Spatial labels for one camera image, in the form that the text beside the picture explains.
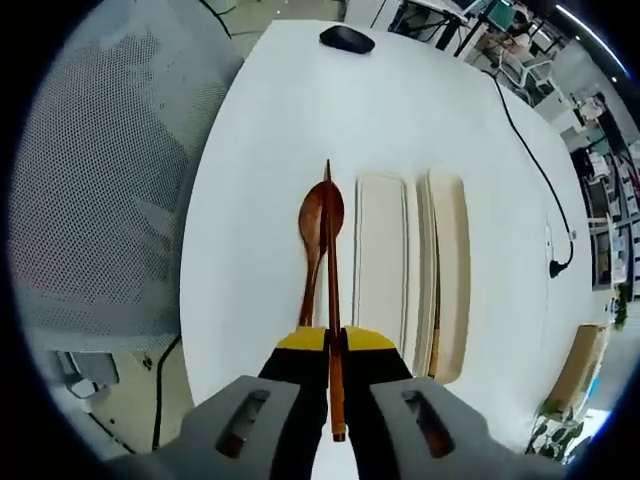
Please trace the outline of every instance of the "desk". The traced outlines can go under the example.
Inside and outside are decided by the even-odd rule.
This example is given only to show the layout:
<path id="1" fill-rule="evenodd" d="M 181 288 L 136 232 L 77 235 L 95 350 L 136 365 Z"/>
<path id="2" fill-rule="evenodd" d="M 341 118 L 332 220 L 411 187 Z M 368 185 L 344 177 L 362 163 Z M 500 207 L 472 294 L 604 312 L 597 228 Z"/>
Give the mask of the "desk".
<path id="1" fill-rule="evenodd" d="M 331 25 L 273 22 L 211 129 L 181 268 L 193 400 L 202 403 L 239 375 L 257 375 L 296 327 L 306 275 L 298 210 L 327 158 L 345 202 L 337 239 L 343 324 L 352 316 L 356 178 L 389 171 L 413 182 L 440 166 L 464 181 L 472 261 L 465 364 L 447 387 L 487 418 L 497 440 L 524 447 L 534 412 L 590 314 L 589 231 L 569 153 L 542 117 L 504 89 L 514 122 L 577 232 L 571 266 L 550 280 L 547 226 L 555 257 L 564 261 L 562 219 L 509 128 L 493 81 L 388 32 L 362 29 L 376 42 L 369 55 L 325 47 L 318 35 Z M 327 325 L 326 275 L 317 296 L 315 322 Z M 340 477 L 354 478 L 351 450 L 327 438 L 314 475 L 344 462 L 353 470 Z"/>

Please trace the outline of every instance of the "mesh chair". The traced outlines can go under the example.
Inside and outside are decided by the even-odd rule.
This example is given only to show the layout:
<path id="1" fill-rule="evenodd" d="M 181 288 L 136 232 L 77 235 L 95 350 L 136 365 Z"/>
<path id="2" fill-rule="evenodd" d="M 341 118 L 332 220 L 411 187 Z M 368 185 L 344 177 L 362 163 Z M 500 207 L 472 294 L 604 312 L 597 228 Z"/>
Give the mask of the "mesh chair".
<path id="1" fill-rule="evenodd" d="M 106 0 L 68 38 L 10 194 L 16 300 L 38 344 L 113 352 L 178 334 L 186 208 L 241 62 L 197 0 Z"/>

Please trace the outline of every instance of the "wooden chopstick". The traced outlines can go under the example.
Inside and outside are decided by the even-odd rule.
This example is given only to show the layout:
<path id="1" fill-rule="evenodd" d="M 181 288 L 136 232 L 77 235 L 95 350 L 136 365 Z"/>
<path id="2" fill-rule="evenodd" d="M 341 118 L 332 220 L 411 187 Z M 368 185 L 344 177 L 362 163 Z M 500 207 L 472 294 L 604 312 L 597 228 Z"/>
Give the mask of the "wooden chopstick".
<path id="1" fill-rule="evenodd" d="M 331 166 L 327 160 L 325 170 L 324 220 L 329 266 L 329 399 L 331 408 L 331 433 L 334 442 L 344 442 L 347 426 L 344 420 L 344 386 L 342 384 L 342 358 L 340 343 L 340 302 L 338 299 L 338 264 L 336 259 L 336 237 L 333 233 L 333 188 Z"/>

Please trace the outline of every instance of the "black cord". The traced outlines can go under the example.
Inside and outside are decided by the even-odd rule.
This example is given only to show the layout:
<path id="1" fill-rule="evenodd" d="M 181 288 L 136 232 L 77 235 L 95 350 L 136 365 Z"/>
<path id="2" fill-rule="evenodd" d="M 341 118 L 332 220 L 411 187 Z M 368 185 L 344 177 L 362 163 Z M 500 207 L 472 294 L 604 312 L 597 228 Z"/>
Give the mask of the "black cord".
<path id="1" fill-rule="evenodd" d="M 222 18 L 220 18 L 220 15 L 218 15 L 215 10 L 213 8 L 211 8 L 211 5 L 209 5 L 207 2 L 205 2 L 204 0 L 198 0 L 202 5 L 204 5 L 207 10 L 209 10 L 211 12 L 211 14 L 216 17 L 216 19 L 220 22 L 220 25 L 222 25 L 222 28 L 224 29 L 225 33 L 227 34 L 227 36 L 229 38 L 231 38 L 231 34 L 229 33 L 229 29 L 227 28 L 227 26 L 224 24 L 224 22 L 222 21 Z"/>
<path id="2" fill-rule="evenodd" d="M 164 351 L 160 360 L 158 360 L 158 366 L 156 367 L 156 419 L 153 423 L 153 439 L 151 440 L 151 450 L 156 450 L 160 444 L 160 424 L 162 423 L 162 367 L 164 362 L 176 348 L 176 345 L 180 341 L 180 335 L 178 335 L 171 345 Z"/>
<path id="3" fill-rule="evenodd" d="M 542 169 L 542 167 L 538 163 L 538 160 L 536 160 L 536 157 L 531 152 L 529 145 L 527 145 L 527 142 L 524 141 L 524 138 L 522 138 L 522 135 L 520 135 L 520 132 L 516 128 L 516 125 L 513 123 L 513 119 L 511 118 L 511 114 L 509 113 L 509 109 L 507 108 L 507 102 L 505 101 L 504 96 L 502 95 L 502 91 L 500 90 L 500 84 L 498 83 L 498 80 L 495 77 L 491 77 L 491 78 L 493 79 L 496 85 L 496 89 L 500 94 L 502 107 L 504 108 L 504 112 L 507 114 L 507 120 L 509 120 L 509 125 L 511 125 L 511 128 L 520 139 L 520 142 L 522 142 L 522 145 L 524 145 L 524 148 L 527 150 L 527 153 L 531 157 L 531 160 L 533 160 L 533 163 L 535 163 L 536 167 L 538 167 L 538 170 L 542 174 L 542 177 L 544 178 L 545 182 L 547 182 L 547 186 L 549 187 L 549 190 L 551 190 L 551 193 L 553 194 L 553 198 L 556 201 L 556 205 L 558 205 L 558 210 L 560 210 L 560 215 L 562 216 L 562 223 L 564 223 L 564 228 L 567 231 L 567 238 L 569 240 L 569 259 L 565 263 L 560 263 L 555 259 L 551 260 L 551 262 L 549 263 L 549 275 L 551 276 L 551 278 L 555 278 L 560 274 L 560 272 L 566 269 L 571 263 L 571 261 L 573 260 L 573 239 L 571 238 L 571 230 L 569 229 L 569 223 L 567 222 L 567 217 L 564 214 L 564 209 L 562 208 L 562 204 L 558 199 L 558 195 L 556 194 L 556 191 L 554 190 L 553 185 L 551 185 L 551 181 L 549 180 L 549 177 L 547 177 L 547 174 Z"/>
<path id="4" fill-rule="evenodd" d="M 442 28 L 442 26 L 447 23 L 446 21 L 444 22 L 440 22 L 439 24 L 434 25 L 436 27 L 436 29 L 433 31 L 433 33 L 431 35 L 429 35 L 429 38 L 427 38 L 424 43 L 429 43 L 431 41 L 431 39 L 433 37 L 436 36 L 436 33 L 438 33 L 440 31 L 440 29 Z"/>
<path id="5" fill-rule="evenodd" d="M 369 28 L 373 28 L 373 24 L 376 23 L 376 21 L 378 20 L 378 17 L 380 16 L 380 12 L 382 12 L 382 9 L 386 5 L 386 3 L 387 3 L 387 0 L 384 0 L 384 2 L 382 2 L 382 4 L 380 5 L 380 8 L 378 9 L 378 13 L 376 13 L 376 16 L 374 17 L 373 22 L 371 22 L 371 26 Z"/>

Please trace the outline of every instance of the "gray office chair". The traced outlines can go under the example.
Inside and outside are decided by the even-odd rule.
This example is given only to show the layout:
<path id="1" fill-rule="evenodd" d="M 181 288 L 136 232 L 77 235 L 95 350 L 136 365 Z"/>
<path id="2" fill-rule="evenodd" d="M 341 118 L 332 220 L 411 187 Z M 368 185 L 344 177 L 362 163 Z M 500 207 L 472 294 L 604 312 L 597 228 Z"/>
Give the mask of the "gray office chair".
<path id="1" fill-rule="evenodd" d="M 186 209 L 241 63 L 198 0 L 105 0 L 40 85 L 11 186 L 13 285 L 27 333 L 83 352 L 74 365 L 92 381 L 117 374 L 86 353 L 162 347 L 180 331 Z"/>

